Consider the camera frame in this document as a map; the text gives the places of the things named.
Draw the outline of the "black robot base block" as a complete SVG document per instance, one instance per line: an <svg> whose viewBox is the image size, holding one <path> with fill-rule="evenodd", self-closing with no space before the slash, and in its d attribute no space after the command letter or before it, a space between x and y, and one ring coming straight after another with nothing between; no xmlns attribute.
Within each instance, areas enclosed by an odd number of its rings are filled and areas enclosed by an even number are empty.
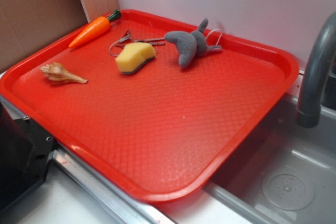
<svg viewBox="0 0 336 224"><path fill-rule="evenodd" d="M33 119L13 119L1 105L1 213L46 180L54 136Z"/></svg>

